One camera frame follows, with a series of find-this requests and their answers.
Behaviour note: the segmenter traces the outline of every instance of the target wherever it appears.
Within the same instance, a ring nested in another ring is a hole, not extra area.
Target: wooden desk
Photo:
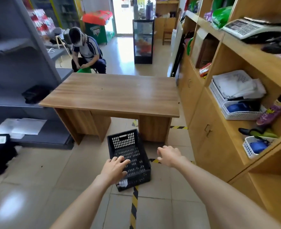
[[[143,140],[166,142],[172,117],[180,116],[168,77],[72,73],[40,105],[55,109],[77,144],[84,134],[103,141],[111,117],[138,119]]]

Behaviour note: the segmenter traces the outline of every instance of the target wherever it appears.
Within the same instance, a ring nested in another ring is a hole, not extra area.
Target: digital scale
[[[245,43],[260,44],[281,36],[281,17],[252,19],[244,17],[227,23],[222,30]]]

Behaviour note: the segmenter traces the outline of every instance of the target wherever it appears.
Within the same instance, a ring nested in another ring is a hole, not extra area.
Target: black pants
[[[88,63],[85,58],[78,58],[78,61],[80,66]],[[75,61],[73,59],[71,60],[71,66],[74,72],[78,71],[77,65],[75,64]],[[96,63],[91,65],[91,68],[96,69],[100,74],[105,74],[107,69],[107,62],[104,59],[98,59]]]

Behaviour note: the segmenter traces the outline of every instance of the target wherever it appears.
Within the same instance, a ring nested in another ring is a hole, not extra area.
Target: freezer logo
[[[93,26],[90,28],[93,34],[95,34],[97,37],[100,34],[100,26]]]

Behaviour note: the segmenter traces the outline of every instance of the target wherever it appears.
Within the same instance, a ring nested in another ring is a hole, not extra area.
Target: black display case
[[[134,63],[152,64],[154,19],[133,20]]]

